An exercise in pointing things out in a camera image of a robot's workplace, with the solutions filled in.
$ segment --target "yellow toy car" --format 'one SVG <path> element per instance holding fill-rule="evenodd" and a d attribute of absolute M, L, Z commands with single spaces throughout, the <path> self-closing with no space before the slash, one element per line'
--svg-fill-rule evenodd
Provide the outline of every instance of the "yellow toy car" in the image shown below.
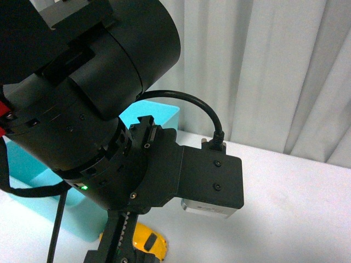
<path fill-rule="evenodd" d="M 135 226 L 133 246 L 144 253 L 154 254 L 160 262 L 166 257 L 167 242 L 165 238 L 139 222 Z"/>

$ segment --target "white curtain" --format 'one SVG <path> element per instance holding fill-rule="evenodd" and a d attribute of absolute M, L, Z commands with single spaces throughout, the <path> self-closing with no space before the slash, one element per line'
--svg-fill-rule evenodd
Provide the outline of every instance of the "white curtain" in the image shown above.
<path fill-rule="evenodd" d="M 350 0 L 162 0 L 182 55 L 152 89 L 206 101 L 226 139 L 351 168 Z M 211 136 L 181 108 L 180 129 Z"/>

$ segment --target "bolt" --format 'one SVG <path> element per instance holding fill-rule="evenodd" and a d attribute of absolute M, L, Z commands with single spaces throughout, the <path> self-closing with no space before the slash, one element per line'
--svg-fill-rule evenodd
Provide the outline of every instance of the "bolt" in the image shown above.
<path fill-rule="evenodd" d="M 219 184 L 217 184 L 217 183 L 214 183 L 214 184 L 213 184 L 213 188 L 214 188 L 216 191 L 220 191 L 220 190 L 222 189 L 222 187 L 221 187 Z"/>
<path fill-rule="evenodd" d="M 136 197 L 137 197 L 137 193 L 132 192 L 131 195 L 130 195 L 130 198 L 131 199 L 135 199 Z"/>
<path fill-rule="evenodd" d="M 73 131 L 73 126 L 67 126 L 66 130 L 72 132 Z"/>
<path fill-rule="evenodd" d="M 220 167 L 222 166 L 222 163 L 220 161 L 214 161 L 213 162 L 215 166 Z"/>
<path fill-rule="evenodd" d="M 12 114 L 12 112 L 9 112 L 6 116 L 5 116 L 6 119 L 8 120 L 12 120 L 14 119 L 14 115 Z"/>

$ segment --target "wire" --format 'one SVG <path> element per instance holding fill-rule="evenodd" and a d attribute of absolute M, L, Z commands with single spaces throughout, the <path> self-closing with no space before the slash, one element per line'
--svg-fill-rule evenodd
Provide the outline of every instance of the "wire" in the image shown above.
<path fill-rule="evenodd" d="M 157 97 L 181 99 L 181 100 L 188 101 L 192 104 L 195 104 L 196 106 L 203 109 L 209 115 L 209 117 L 213 122 L 216 133 L 221 134 L 223 132 L 222 124 L 220 123 L 220 120 L 217 114 L 215 113 L 215 111 L 207 103 L 190 94 L 183 93 L 183 92 L 176 92 L 174 90 L 155 90 L 153 92 L 145 92 L 137 99 L 137 101 L 157 98 Z"/>
<path fill-rule="evenodd" d="M 57 239 L 59 237 L 62 215 L 64 213 L 64 208 L 66 203 L 66 197 L 67 197 L 67 191 L 61 194 L 59 204 L 57 206 L 56 218 L 55 218 L 53 233 L 51 236 L 47 263 L 54 262 L 56 244 L 57 244 Z"/>
<path fill-rule="evenodd" d="M 215 111 L 204 101 L 199 98 L 183 92 L 176 92 L 174 90 L 155 90 L 153 92 L 145 92 L 136 101 L 164 97 L 174 98 L 188 101 L 204 110 L 207 115 L 211 118 L 214 125 L 213 140 L 210 141 L 210 149 L 221 151 L 223 149 L 224 132 L 222 130 L 222 124 L 215 113 Z"/>

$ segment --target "light blue container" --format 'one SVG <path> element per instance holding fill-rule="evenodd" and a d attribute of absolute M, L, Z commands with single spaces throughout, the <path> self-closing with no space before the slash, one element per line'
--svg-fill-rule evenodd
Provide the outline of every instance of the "light blue container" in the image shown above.
<path fill-rule="evenodd" d="M 179 108 L 151 101 L 136 102 L 121 115 L 127 127 L 139 123 L 137 117 L 152 115 L 163 128 L 178 128 Z M 7 142 L 10 183 L 14 188 L 54 185 L 62 181 L 43 163 L 32 157 L 12 141 Z M 59 196 L 45 198 L 11 197 L 50 221 L 55 220 Z M 107 212 L 84 195 L 70 189 L 61 226 L 67 231 L 92 242 L 103 232 Z"/>

